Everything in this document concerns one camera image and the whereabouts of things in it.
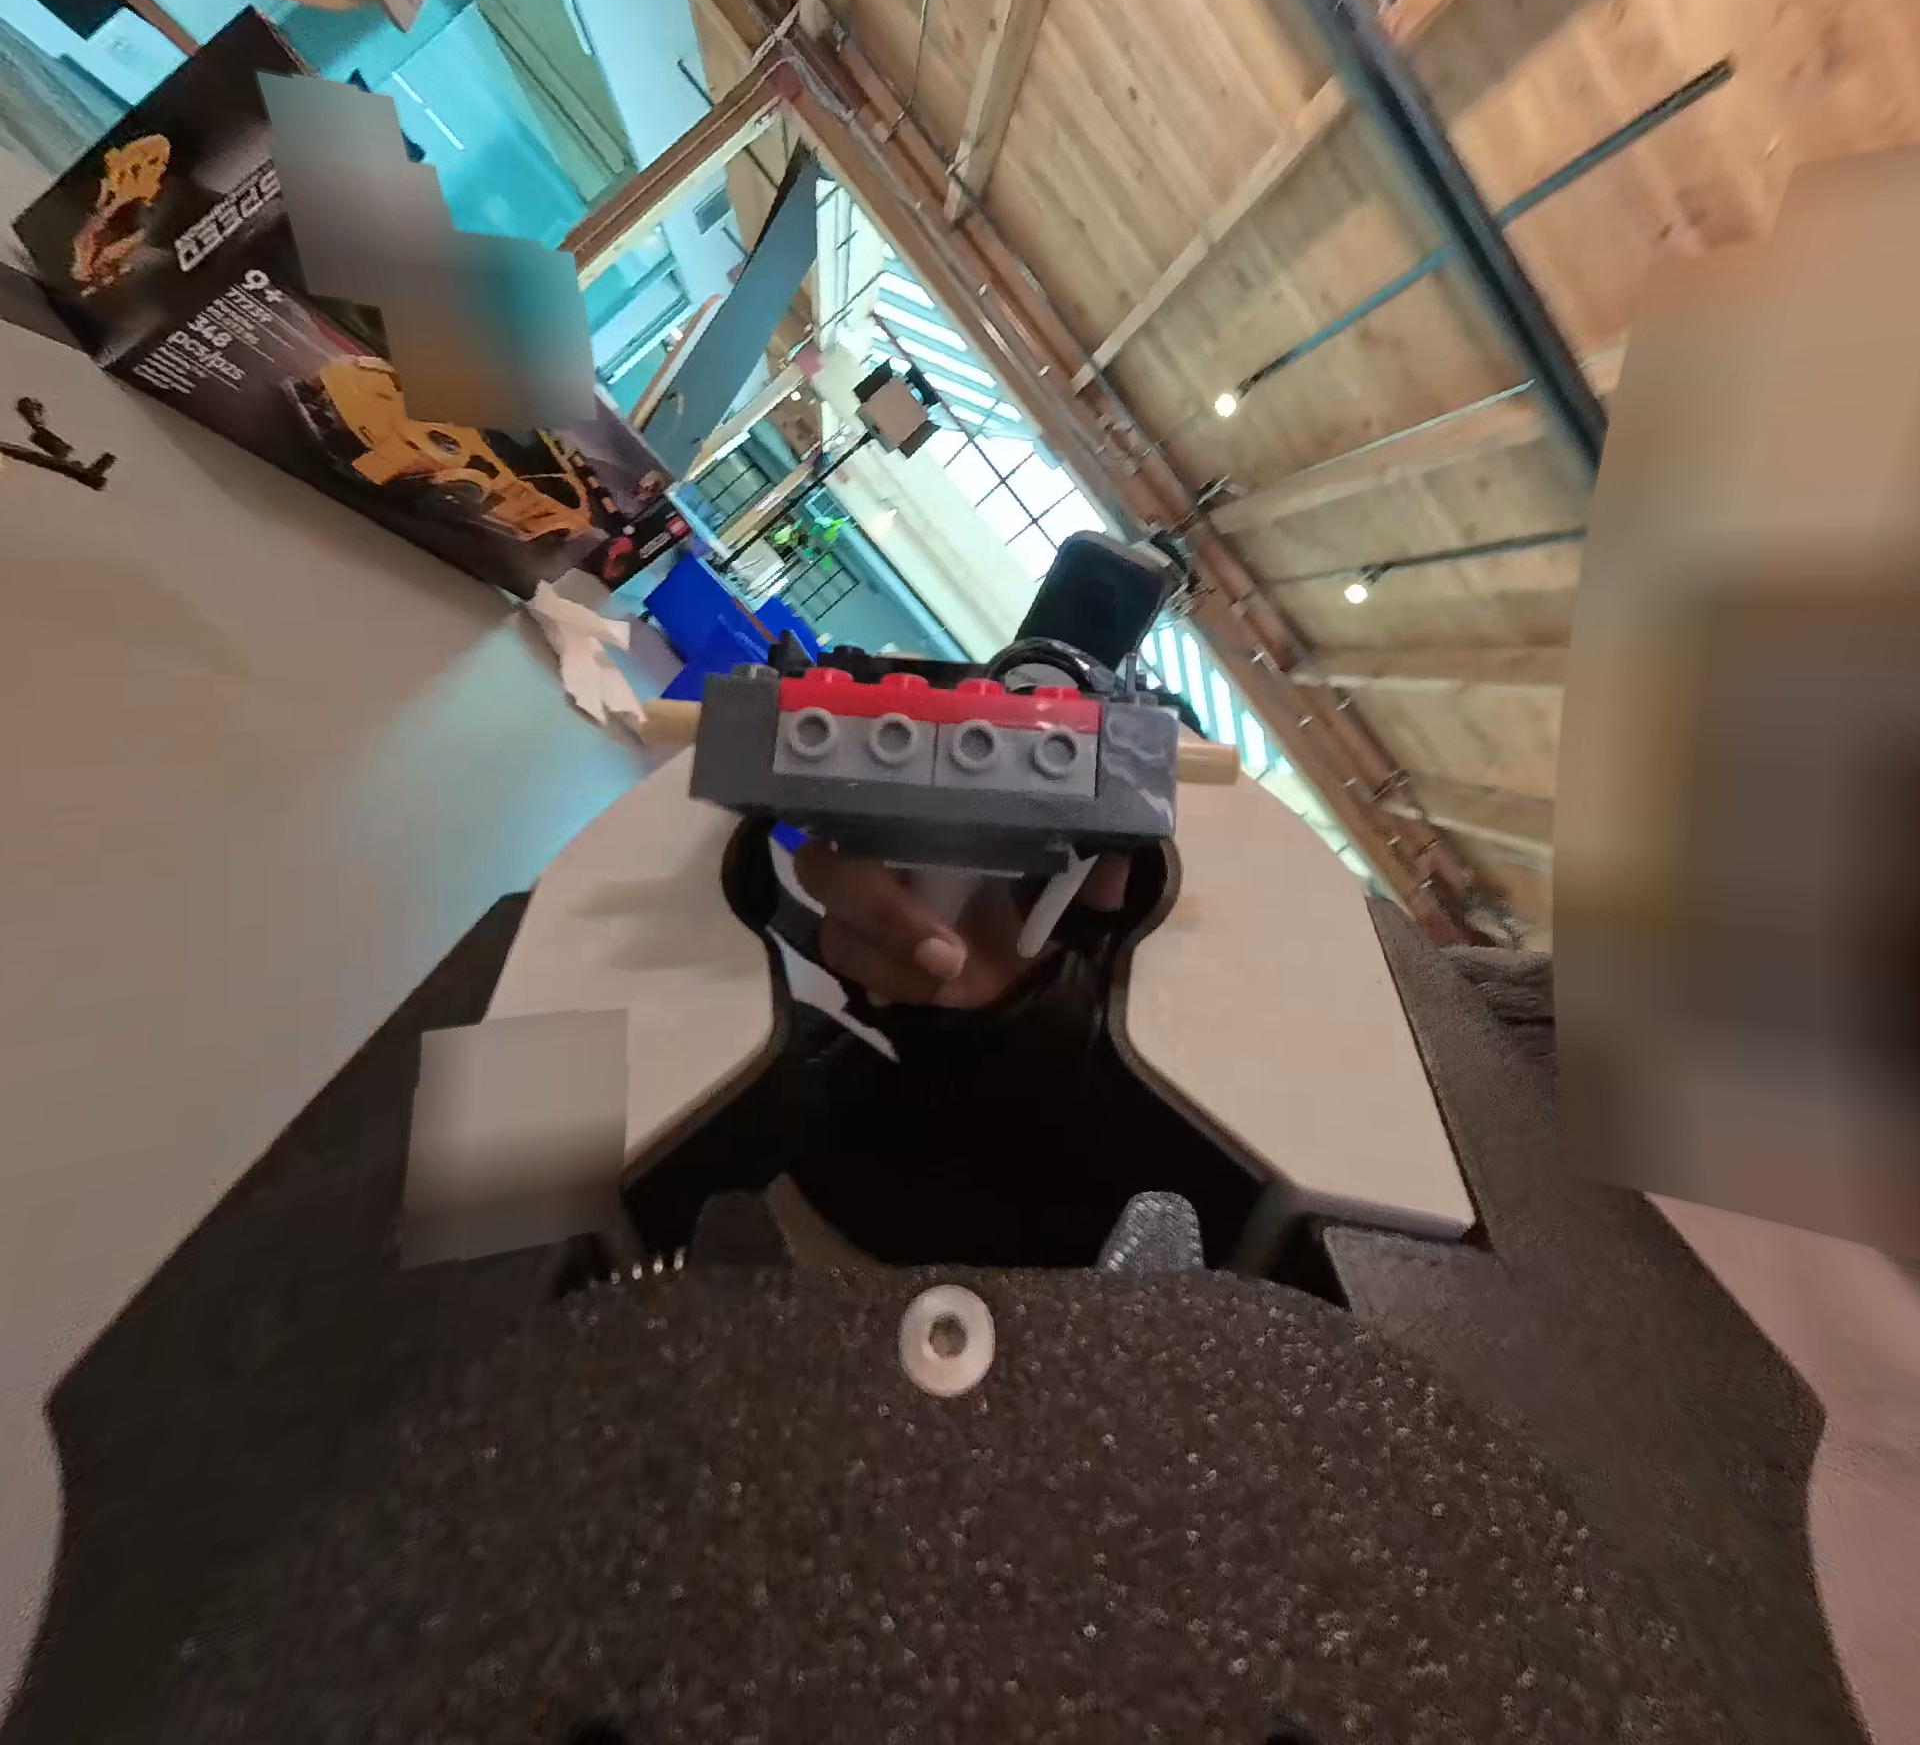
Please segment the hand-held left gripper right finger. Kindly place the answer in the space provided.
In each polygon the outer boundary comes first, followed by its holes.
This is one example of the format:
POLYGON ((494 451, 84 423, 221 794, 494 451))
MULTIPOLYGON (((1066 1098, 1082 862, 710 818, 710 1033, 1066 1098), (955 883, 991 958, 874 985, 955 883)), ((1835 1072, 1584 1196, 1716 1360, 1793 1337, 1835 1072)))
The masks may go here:
POLYGON ((1369 895, 1266 791, 1180 791, 1167 891, 1117 968, 1113 1033, 1288 1207, 1409 1237, 1472 1231, 1369 895))

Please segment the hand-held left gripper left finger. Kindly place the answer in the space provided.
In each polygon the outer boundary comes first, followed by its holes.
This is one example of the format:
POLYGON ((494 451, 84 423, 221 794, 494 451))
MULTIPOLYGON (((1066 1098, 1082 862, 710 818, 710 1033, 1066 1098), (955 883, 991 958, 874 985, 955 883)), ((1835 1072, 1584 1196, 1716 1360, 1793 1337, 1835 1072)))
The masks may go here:
POLYGON ((541 875, 479 1025, 498 1155, 555 1181, 745 1192, 783 1172, 792 991, 766 840, 691 794, 691 753, 541 875))

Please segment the multicoloured toy brick model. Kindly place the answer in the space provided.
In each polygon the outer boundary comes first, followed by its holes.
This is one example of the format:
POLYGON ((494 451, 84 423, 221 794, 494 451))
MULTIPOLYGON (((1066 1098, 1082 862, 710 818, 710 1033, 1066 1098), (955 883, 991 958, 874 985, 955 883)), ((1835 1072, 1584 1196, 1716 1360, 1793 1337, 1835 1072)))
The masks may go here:
POLYGON ((859 862, 1057 876, 1173 840, 1183 787, 1232 787, 1233 748, 1057 636, 991 664, 818 660, 779 648, 642 704, 638 736, 691 748, 691 794, 859 862))

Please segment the person's right hand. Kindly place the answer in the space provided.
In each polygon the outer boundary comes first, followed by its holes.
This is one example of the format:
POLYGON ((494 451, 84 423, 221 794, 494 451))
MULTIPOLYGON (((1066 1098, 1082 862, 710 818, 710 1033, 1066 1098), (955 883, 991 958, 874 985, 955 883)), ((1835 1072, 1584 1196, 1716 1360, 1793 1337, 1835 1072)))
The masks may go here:
POLYGON ((1004 979, 985 949, 887 864, 804 846, 798 881, 818 902, 818 954, 881 1006, 989 1006, 1004 979))

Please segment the large paned window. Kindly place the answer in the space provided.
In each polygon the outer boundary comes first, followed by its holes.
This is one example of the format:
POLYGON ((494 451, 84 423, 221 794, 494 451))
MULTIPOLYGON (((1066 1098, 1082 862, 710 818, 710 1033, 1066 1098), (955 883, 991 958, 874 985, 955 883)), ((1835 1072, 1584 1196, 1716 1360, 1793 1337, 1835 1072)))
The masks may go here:
POLYGON ((909 455, 861 442, 829 492, 951 632, 963 619, 1007 632, 1069 537, 1113 534, 1071 473, 1029 441, 949 423, 909 455))

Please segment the crumpled white paper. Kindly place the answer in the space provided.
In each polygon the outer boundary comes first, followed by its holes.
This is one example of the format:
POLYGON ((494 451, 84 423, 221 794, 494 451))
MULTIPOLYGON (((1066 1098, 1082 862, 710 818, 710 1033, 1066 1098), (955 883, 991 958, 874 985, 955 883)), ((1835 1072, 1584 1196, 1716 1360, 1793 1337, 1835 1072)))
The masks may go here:
POLYGON ((539 582, 525 611, 548 641, 572 707, 593 726, 642 736, 645 703, 616 656, 631 648, 631 620, 597 611, 551 578, 539 582))

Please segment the hanging square lamp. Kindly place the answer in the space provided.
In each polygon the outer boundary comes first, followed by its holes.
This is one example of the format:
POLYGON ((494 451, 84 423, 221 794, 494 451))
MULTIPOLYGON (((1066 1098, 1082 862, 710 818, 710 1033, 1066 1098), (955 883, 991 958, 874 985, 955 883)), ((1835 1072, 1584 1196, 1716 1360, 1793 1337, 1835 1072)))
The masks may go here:
POLYGON ((940 428, 941 399, 912 363, 876 363, 855 386, 861 428, 898 455, 912 455, 940 428))

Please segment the blue plastic bin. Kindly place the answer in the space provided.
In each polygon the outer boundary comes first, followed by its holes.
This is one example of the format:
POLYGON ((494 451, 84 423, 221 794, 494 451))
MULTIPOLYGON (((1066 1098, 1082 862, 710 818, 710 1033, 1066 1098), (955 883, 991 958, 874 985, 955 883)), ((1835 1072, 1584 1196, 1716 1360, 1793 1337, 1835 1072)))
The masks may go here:
POLYGON ((676 557, 649 593, 645 616, 679 656, 676 676, 660 690, 668 703, 699 703, 706 678, 736 668, 779 664, 776 648, 787 636, 800 648, 798 656, 821 656, 816 632, 779 595, 749 605, 703 557, 676 557))

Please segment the dark hanging banner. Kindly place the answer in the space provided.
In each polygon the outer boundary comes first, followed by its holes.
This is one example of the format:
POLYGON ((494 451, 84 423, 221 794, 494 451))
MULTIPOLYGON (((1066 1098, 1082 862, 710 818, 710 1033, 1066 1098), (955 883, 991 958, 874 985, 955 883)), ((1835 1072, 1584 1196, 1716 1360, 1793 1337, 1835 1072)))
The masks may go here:
POLYGON ((818 154, 800 146, 732 292, 703 311, 654 375, 631 428, 651 462, 679 482, 737 390, 760 366, 773 331, 818 248, 818 154))

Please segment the grey steel ceiling beam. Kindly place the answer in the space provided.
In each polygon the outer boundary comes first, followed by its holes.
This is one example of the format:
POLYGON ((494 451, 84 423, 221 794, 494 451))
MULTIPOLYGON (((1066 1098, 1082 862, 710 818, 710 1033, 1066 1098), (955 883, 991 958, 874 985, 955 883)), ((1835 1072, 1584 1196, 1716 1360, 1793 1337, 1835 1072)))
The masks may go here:
POLYGON ((1609 416, 1547 296, 1537 292, 1526 259, 1512 248, 1475 178, 1459 162, 1417 74, 1379 24, 1374 0, 1302 3, 1339 88, 1374 123, 1413 194, 1469 270, 1486 317, 1521 363, 1559 430, 1569 441, 1587 482, 1592 482, 1609 437, 1609 416))

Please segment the black angled toy piece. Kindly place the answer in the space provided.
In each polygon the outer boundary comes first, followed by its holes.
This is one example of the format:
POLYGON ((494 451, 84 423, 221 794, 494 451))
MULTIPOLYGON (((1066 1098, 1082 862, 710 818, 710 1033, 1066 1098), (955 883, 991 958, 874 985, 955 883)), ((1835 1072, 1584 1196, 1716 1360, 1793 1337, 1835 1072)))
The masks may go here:
POLYGON ((4 437, 4 462, 36 466, 94 492, 106 488, 116 462, 109 451, 91 459, 81 455, 81 451, 46 419, 46 405, 29 396, 12 402, 12 413, 23 423, 23 437, 4 437))

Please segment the black toy car box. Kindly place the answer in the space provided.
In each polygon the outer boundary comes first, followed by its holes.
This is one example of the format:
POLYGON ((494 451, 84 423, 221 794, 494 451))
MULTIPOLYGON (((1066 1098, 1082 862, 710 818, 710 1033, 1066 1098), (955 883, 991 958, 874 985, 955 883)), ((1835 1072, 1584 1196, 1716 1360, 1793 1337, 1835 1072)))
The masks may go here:
POLYGON ((570 259, 464 234, 388 96, 239 10, 17 218, 116 382, 517 598, 691 537, 570 259))

